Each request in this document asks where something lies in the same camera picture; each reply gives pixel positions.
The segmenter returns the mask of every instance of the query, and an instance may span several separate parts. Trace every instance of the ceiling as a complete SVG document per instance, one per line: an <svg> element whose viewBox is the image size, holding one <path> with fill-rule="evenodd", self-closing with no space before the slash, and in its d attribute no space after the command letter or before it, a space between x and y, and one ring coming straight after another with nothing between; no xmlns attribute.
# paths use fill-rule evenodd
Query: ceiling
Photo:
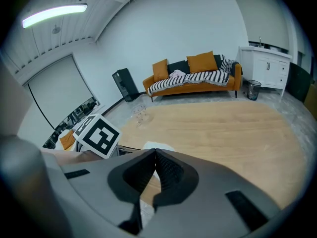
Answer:
<svg viewBox="0 0 317 238"><path fill-rule="evenodd" d="M131 0L31 0L22 10L1 47L0 55L13 75L40 56L78 42L96 41L111 19ZM83 13L58 16L24 29L22 20L51 7L85 3ZM54 28L60 31L53 34Z"/></svg>

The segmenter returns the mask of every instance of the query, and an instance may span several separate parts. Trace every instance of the table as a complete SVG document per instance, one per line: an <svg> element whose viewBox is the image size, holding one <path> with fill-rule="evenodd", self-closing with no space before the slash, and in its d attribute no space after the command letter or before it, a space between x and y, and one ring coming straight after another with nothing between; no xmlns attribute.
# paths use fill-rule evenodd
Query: table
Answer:
<svg viewBox="0 0 317 238"><path fill-rule="evenodd" d="M283 209L304 183L305 157L287 121L257 102L177 104L147 108L153 119L137 126L131 119L119 145L142 149L147 141L231 168L266 192ZM143 195L160 192L154 178Z"/></svg>

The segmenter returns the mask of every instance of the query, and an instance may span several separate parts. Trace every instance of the cardboard box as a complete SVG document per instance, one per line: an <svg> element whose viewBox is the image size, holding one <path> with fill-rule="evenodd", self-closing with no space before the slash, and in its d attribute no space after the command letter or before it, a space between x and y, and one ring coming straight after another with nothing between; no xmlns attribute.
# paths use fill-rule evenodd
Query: cardboard box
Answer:
<svg viewBox="0 0 317 238"><path fill-rule="evenodd" d="M317 120L317 82L310 85L304 105Z"/></svg>

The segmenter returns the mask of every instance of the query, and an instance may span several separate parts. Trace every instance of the wall baseboard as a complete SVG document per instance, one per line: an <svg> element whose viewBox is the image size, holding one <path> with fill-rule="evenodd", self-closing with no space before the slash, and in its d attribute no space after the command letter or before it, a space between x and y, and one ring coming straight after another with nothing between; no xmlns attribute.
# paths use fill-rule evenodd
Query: wall baseboard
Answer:
<svg viewBox="0 0 317 238"><path fill-rule="evenodd" d="M105 114L107 114L111 109L113 109L115 106L117 106L123 100L124 100L124 98L122 97L120 100L118 100L116 103L114 103L110 108L108 108L105 112L103 112L101 115L104 116Z"/></svg>
<svg viewBox="0 0 317 238"><path fill-rule="evenodd" d="M120 100L118 100L116 103L114 103L110 108L108 108L105 112L103 112L101 115L104 116L105 114L107 114L109 111L111 111L113 108L115 108L121 101L123 101L124 98L122 97Z"/></svg>

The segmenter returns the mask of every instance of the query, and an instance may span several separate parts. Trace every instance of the orange pillow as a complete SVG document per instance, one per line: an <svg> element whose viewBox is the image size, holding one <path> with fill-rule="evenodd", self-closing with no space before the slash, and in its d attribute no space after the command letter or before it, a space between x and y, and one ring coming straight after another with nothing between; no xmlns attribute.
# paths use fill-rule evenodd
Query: orange pillow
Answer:
<svg viewBox="0 0 317 238"><path fill-rule="evenodd" d="M218 70L213 52L202 53L194 57L187 57L190 73Z"/></svg>
<svg viewBox="0 0 317 238"><path fill-rule="evenodd" d="M167 71L167 59L154 63L153 67L153 75L154 82L158 82L164 79L168 79L168 71Z"/></svg>
<svg viewBox="0 0 317 238"><path fill-rule="evenodd" d="M64 150L70 147L73 143L75 143L75 138L73 136L74 131L70 130L64 137L60 138L60 142L63 145Z"/></svg>

